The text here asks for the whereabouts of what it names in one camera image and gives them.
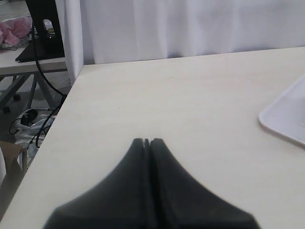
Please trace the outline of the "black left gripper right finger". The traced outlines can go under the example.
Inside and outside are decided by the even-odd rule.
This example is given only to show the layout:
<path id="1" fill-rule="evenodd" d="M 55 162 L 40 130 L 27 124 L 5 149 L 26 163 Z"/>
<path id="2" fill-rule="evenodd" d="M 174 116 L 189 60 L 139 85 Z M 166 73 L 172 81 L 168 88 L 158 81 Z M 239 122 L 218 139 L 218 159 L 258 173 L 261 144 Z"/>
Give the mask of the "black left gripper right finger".
<path id="1" fill-rule="evenodd" d="M 151 182 L 160 229 L 258 229 L 250 213 L 226 202 L 193 178 L 165 142 L 150 144 Z"/>

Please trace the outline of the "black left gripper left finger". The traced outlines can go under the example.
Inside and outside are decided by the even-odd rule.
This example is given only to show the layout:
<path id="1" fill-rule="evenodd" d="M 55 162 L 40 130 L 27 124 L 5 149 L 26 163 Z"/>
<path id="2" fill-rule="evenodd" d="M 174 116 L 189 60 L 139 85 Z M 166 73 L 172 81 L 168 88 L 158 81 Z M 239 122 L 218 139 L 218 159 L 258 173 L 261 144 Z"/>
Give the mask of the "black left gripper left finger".
<path id="1" fill-rule="evenodd" d="M 103 181 L 56 208 L 44 228 L 150 228 L 148 146 L 148 140 L 134 139 L 120 163 Z"/>

